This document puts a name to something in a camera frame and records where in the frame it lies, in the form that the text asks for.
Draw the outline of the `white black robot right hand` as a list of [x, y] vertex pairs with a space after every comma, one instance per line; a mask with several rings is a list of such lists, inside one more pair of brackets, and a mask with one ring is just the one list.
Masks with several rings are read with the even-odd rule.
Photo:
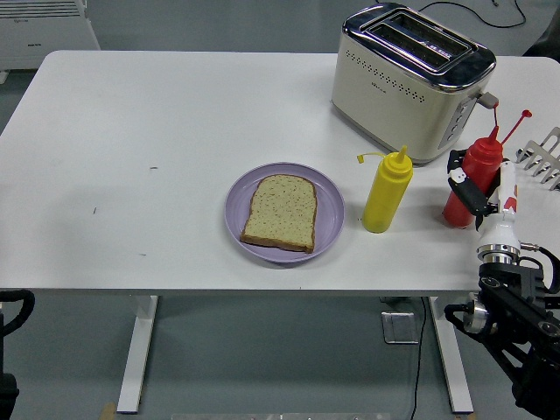
[[521, 243], [515, 234], [517, 183], [514, 164], [505, 159], [494, 176], [493, 190], [482, 192], [462, 168], [465, 150], [452, 150], [447, 163], [451, 191], [475, 217], [479, 232], [478, 258], [483, 263], [514, 263]]

